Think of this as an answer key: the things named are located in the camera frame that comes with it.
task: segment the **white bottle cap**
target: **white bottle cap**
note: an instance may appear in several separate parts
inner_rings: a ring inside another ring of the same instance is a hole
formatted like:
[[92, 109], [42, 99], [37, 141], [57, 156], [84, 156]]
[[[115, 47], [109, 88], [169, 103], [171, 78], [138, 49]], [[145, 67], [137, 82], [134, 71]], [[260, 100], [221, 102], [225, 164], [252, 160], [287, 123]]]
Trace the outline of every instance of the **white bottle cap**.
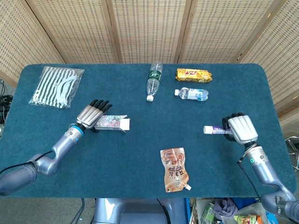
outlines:
[[213, 126], [204, 126], [204, 134], [213, 134]]
[[154, 100], [154, 97], [152, 95], [148, 95], [146, 97], [146, 100], [149, 101], [149, 102], [152, 102]]
[[191, 186], [190, 186], [189, 184], [186, 184], [186, 185], [185, 185], [185, 188], [186, 188], [187, 190], [191, 190]]

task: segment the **teal tablecloth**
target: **teal tablecloth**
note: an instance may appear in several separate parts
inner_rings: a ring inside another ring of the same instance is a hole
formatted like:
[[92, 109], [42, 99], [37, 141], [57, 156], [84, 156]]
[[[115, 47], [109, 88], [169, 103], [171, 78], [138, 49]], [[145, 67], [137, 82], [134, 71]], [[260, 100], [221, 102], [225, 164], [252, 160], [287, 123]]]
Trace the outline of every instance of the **teal tablecloth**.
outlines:
[[[45, 64], [24, 68], [0, 141], [0, 169], [47, 152], [93, 99], [113, 104], [108, 114], [131, 118], [131, 130], [86, 132], [53, 177], [38, 175], [14, 197], [253, 197], [255, 192], [236, 161], [243, 146], [203, 126], [220, 126], [233, 112], [249, 115], [274, 169], [292, 191], [296, 184], [264, 70], [256, 64], [164, 64], [160, 89], [146, 101], [150, 64], [52, 64], [85, 69], [70, 109], [29, 105]], [[206, 69], [209, 83], [175, 79], [177, 68]], [[181, 100], [182, 87], [209, 91], [206, 102]], [[160, 150], [185, 148], [190, 191], [166, 193]], [[260, 194], [272, 190], [244, 166]]]

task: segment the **robotic arm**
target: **robotic arm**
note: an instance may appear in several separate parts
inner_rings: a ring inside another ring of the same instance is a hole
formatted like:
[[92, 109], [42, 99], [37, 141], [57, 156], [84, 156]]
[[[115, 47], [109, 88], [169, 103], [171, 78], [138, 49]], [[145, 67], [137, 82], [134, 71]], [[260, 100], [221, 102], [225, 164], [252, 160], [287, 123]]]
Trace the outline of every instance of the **robotic arm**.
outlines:
[[248, 157], [261, 184], [276, 189], [274, 192], [261, 196], [263, 207], [271, 213], [299, 222], [299, 202], [280, 181], [263, 148], [256, 143], [258, 135], [249, 116], [242, 113], [232, 114], [224, 118], [222, 123], [224, 128], [229, 127], [233, 133], [233, 137], [229, 135], [225, 137], [245, 146], [241, 159]]
[[70, 149], [76, 145], [84, 135], [85, 130], [97, 132], [94, 125], [101, 116], [112, 106], [109, 101], [95, 99], [86, 106], [77, 116], [76, 124], [71, 125], [58, 142], [52, 147], [55, 158], [51, 159], [44, 154], [34, 155], [26, 165], [4, 176], [0, 176], [0, 195], [12, 194], [31, 184], [37, 178], [37, 173], [53, 176]]

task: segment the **bottle label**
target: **bottle label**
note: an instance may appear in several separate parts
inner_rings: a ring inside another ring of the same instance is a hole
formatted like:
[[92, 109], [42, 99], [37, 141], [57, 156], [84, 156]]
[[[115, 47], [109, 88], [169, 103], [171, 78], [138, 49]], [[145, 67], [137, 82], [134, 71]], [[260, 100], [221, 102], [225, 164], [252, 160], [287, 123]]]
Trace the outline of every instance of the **bottle label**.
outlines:
[[149, 72], [149, 78], [154, 78], [160, 82], [161, 72], [159, 72], [158, 70], [151, 70]]
[[195, 99], [199, 101], [206, 101], [207, 94], [204, 90], [197, 90], [197, 89], [189, 89], [187, 99]]

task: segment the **wicker screen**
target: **wicker screen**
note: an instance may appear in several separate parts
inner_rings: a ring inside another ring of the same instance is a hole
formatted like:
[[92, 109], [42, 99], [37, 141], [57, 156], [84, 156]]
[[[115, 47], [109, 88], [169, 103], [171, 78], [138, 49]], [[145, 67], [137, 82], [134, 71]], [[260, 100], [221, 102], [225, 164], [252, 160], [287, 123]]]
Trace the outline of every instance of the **wicker screen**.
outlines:
[[64, 63], [21, 1], [1, 0], [0, 10], [0, 75], [5, 81], [15, 87], [28, 64]]
[[185, 0], [112, 0], [124, 63], [174, 63]]
[[299, 1], [288, 0], [241, 63], [258, 63], [266, 71], [278, 103], [299, 90]]
[[67, 63], [115, 62], [102, 5], [105, 1], [27, 2]]
[[273, 0], [198, 0], [179, 63], [231, 63]]

